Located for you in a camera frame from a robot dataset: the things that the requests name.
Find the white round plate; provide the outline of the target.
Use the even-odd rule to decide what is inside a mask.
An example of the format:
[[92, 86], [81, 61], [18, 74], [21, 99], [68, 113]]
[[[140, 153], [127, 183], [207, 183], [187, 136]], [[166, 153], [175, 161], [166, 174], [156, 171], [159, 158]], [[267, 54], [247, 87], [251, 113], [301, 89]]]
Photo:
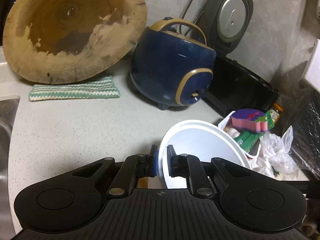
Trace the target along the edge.
[[176, 154], [189, 154], [200, 161], [212, 158], [226, 159], [250, 169], [246, 155], [235, 140], [217, 126], [201, 120], [185, 120], [172, 126], [161, 140], [158, 150], [158, 176], [166, 189], [185, 189], [186, 179], [169, 176], [167, 146], [172, 145]]

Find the green snack wrapper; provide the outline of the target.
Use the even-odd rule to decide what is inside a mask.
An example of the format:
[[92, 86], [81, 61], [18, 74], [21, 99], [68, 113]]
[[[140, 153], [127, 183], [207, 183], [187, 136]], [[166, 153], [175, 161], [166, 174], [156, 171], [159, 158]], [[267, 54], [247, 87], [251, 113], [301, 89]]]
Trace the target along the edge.
[[262, 112], [252, 108], [235, 111], [231, 115], [231, 122], [240, 132], [234, 140], [246, 153], [250, 152], [260, 137], [274, 128], [270, 111]]

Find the pink purple sponge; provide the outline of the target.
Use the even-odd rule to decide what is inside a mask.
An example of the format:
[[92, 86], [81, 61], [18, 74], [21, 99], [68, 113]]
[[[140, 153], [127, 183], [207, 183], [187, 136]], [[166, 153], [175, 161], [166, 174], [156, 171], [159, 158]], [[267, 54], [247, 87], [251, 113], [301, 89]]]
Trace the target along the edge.
[[268, 131], [266, 114], [256, 109], [239, 109], [231, 115], [230, 119], [233, 127], [237, 129], [254, 133], [264, 133]]

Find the clear plastic bag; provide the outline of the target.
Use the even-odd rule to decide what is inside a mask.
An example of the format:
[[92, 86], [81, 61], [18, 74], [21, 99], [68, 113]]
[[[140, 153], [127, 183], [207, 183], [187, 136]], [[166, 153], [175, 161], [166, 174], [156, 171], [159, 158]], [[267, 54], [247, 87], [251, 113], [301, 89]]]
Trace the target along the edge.
[[277, 180], [295, 180], [299, 168], [289, 151], [293, 142], [290, 126], [282, 137], [267, 132], [260, 139], [258, 157], [249, 161], [253, 171]]

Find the steel kitchen sink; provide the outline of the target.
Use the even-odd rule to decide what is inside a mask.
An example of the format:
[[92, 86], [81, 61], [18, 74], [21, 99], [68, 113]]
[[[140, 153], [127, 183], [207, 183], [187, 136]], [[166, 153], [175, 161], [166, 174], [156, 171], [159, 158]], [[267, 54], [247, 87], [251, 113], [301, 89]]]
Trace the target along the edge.
[[1, 99], [1, 137], [0, 137], [0, 172], [1, 172], [1, 239], [12, 239], [15, 236], [11, 216], [8, 189], [8, 159], [12, 128], [19, 104], [19, 98]]

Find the green white knitted cloth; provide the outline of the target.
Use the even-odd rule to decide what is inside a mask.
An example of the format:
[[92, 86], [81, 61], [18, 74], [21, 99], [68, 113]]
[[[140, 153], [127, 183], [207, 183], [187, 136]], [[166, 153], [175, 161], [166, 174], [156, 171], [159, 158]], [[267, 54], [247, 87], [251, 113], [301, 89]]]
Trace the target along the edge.
[[120, 91], [110, 75], [97, 75], [80, 83], [69, 85], [33, 85], [29, 101], [72, 100], [72, 99], [114, 99]]

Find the glass jar orange lid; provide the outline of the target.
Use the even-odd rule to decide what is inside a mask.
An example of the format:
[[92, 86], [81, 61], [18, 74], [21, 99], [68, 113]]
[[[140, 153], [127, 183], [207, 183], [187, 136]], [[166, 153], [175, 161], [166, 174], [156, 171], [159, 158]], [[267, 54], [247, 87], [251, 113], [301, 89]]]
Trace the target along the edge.
[[281, 105], [279, 105], [278, 103], [273, 104], [272, 108], [270, 109], [270, 115], [274, 124], [278, 122], [283, 111], [284, 109], [283, 107], [281, 107]]

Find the black rice cooker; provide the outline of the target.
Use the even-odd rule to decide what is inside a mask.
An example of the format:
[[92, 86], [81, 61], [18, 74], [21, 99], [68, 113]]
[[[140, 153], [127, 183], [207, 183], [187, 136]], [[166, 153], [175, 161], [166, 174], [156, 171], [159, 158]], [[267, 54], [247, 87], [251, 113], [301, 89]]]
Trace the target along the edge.
[[221, 116], [242, 108], [266, 112], [279, 98], [278, 90], [247, 66], [253, 51], [241, 40], [253, 9], [253, 0], [208, 0], [196, 22], [217, 53], [204, 100]]

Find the round wooden cutting board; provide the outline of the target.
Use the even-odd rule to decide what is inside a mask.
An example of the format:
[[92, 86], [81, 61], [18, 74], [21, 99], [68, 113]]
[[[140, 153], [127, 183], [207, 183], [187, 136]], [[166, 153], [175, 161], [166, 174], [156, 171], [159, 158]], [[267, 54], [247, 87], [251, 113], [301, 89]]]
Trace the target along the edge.
[[121, 60], [146, 22], [145, 0], [16, 0], [4, 25], [4, 57], [28, 81], [79, 82]]

